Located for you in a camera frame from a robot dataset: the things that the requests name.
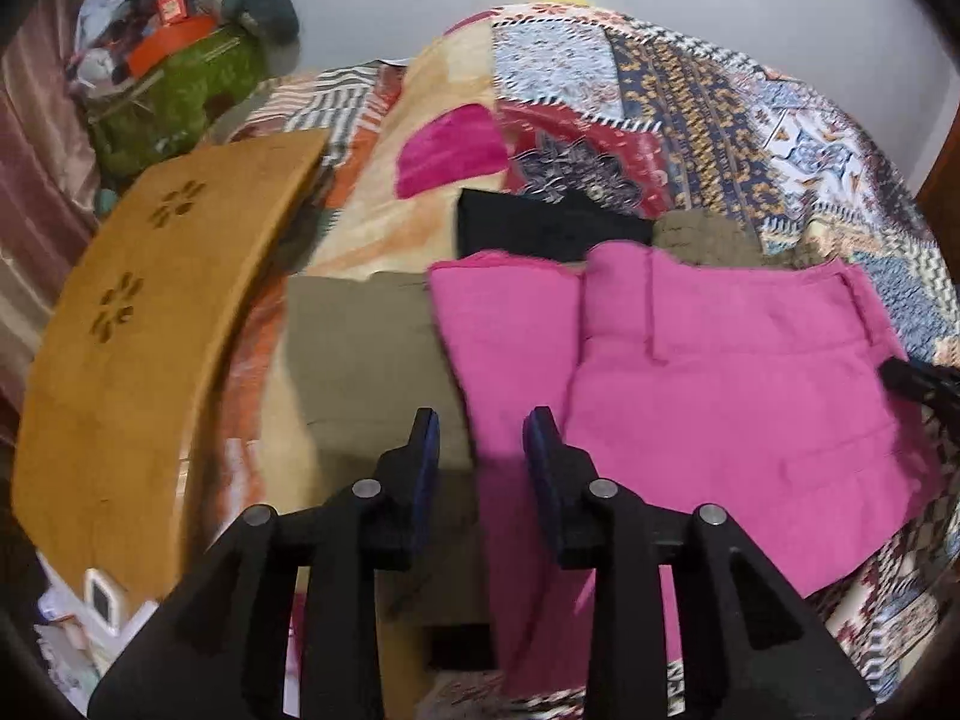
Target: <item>pink pants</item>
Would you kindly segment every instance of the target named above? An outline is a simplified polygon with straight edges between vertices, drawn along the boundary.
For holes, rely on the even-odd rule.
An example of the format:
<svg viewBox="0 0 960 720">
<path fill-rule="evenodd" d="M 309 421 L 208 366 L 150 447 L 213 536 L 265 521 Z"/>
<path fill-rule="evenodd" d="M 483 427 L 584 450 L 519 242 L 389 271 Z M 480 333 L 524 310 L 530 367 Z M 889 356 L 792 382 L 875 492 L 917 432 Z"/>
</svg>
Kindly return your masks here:
<svg viewBox="0 0 960 720">
<path fill-rule="evenodd" d="M 592 577 L 558 570 L 539 534 L 521 443 L 536 406 L 648 503 L 724 506 L 803 595 L 856 570 L 939 491 L 919 409 L 877 377 L 904 351 L 856 266 L 696 269 L 610 242 L 582 276 L 484 252 L 429 280 L 476 443 L 510 695 L 583 685 L 592 627 Z M 672 592 L 664 603 L 673 659 Z"/>
</svg>

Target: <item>silver screw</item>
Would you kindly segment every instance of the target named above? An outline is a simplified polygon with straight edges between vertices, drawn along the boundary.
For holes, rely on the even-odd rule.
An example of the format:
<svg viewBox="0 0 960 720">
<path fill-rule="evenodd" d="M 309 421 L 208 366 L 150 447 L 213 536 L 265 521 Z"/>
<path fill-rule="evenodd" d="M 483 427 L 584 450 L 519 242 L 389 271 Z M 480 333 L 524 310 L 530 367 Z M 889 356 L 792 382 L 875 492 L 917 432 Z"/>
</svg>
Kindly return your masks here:
<svg viewBox="0 0 960 720">
<path fill-rule="evenodd" d="M 264 522 L 270 519 L 273 512 L 270 511 L 269 506 L 264 506 L 262 503 L 256 504 L 256 506 L 251 506 L 243 512 L 243 522 L 246 522 L 248 525 L 253 525 L 256 528 L 257 525 L 262 525 Z"/>
<path fill-rule="evenodd" d="M 597 498 L 613 498 L 620 490 L 616 482 L 611 482 L 608 479 L 594 479 L 587 489 L 591 495 Z"/>
<path fill-rule="evenodd" d="M 698 514 L 707 525 L 723 525 L 727 521 L 727 510 L 715 503 L 701 506 Z"/>
<path fill-rule="evenodd" d="M 376 479 L 361 479 L 353 485 L 353 494 L 358 498 L 376 498 L 383 489 Z"/>
</svg>

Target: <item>patchwork bedspread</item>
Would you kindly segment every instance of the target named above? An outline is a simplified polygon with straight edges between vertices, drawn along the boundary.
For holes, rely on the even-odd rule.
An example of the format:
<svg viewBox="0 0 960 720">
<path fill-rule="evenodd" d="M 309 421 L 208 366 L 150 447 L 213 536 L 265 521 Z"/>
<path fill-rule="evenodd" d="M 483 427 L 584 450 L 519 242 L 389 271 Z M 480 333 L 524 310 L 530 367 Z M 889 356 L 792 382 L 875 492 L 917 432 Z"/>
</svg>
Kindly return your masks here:
<svg viewBox="0 0 960 720">
<path fill-rule="evenodd" d="M 405 143 L 441 117 L 453 122 L 464 106 L 486 109 L 509 162 L 436 185 L 427 178 L 419 194 L 398 196 L 397 187 L 410 183 Z M 860 264 L 907 351 L 960 364 L 952 281 L 899 172 L 833 103 L 742 53 L 600 8 L 510 5 L 460 23 L 407 69 L 371 63 L 280 79 L 231 137 L 309 127 L 331 129 L 325 164 L 333 175 L 315 198 L 308 274 L 423 271 L 454 256 L 454 206 L 464 187 L 523 191 L 544 202 L 573 187 L 640 215 L 661 213 L 666 197 L 675 207 L 734 218 L 768 252 L 813 242 Z M 659 135 L 657 155 L 637 138 L 651 132 Z M 444 148 L 435 154 L 440 176 L 463 159 Z M 662 191 L 651 191 L 652 180 Z M 281 278 L 253 306 L 229 367 L 219 522 L 256 501 L 282 511 L 319 502 L 304 492 L 322 471 L 284 368 L 283 317 Z M 934 420 L 928 429 L 943 462 L 944 496 L 856 574 L 811 599 L 880 700 L 936 628 L 960 553 L 956 452 Z M 679 662 L 669 680 L 679 710 Z M 474 695 L 495 689 L 496 677 L 469 685 Z M 436 694 L 438 716 L 454 694 L 450 685 Z M 532 698 L 506 709 L 576 712 L 579 700 Z"/>
</svg>

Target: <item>pink curtain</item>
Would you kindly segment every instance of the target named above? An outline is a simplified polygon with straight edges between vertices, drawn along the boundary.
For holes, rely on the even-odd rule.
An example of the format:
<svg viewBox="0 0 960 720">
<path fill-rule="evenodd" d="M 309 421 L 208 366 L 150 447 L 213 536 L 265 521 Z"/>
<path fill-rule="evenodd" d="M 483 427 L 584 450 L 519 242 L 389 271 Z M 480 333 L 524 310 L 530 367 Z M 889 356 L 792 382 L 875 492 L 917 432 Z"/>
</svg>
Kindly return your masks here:
<svg viewBox="0 0 960 720">
<path fill-rule="evenodd" d="M 38 0 L 0 57 L 0 440 L 64 279 L 96 230 L 96 158 L 64 67 L 83 0 Z"/>
</svg>

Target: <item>black cloth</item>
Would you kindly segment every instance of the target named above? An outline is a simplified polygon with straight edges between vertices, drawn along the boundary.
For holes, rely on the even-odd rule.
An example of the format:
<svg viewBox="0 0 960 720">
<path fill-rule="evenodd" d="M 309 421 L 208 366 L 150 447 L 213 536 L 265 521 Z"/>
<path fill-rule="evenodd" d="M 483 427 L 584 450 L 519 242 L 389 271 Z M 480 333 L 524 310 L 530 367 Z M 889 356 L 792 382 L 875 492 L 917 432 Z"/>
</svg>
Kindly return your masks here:
<svg viewBox="0 0 960 720">
<path fill-rule="evenodd" d="M 603 241 L 650 245 L 654 224 L 601 208 L 582 191 L 545 203 L 523 194 L 464 189 L 457 203 L 457 254 L 508 251 L 561 263 L 580 262 Z"/>
</svg>

